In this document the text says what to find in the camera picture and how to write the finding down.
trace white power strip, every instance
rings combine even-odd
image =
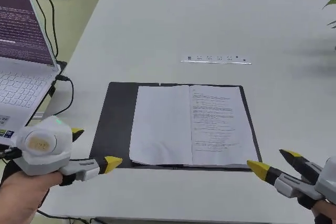
[[[220,64],[251,64],[245,57],[241,56],[183,56],[181,62],[189,63],[220,63]]]

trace paper document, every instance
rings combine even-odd
[[[139,87],[130,158],[150,165],[236,168],[257,161],[239,87]]]

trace white table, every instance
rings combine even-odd
[[[60,117],[86,129],[88,157],[108,83],[240,84],[264,162],[296,173],[278,149],[323,165],[336,150],[336,31],[328,0],[100,0],[65,74],[75,83]],[[180,63],[183,55],[239,55],[252,65]],[[60,83],[46,114],[64,108]],[[52,215],[312,223],[312,214],[253,173],[116,169],[51,190]]]

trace human hand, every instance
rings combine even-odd
[[[17,172],[9,176],[0,187],[0,224],[30,223],[49,188],[61,183],[59,172],[41,176]]]
[[[312,212],[316,224],[336,224],[336,206],[334,204],[320,200],[314,205]]]

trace laptop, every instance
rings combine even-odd
[[[59,73],[32,0],[0,0],[0,144],[15,145]]]

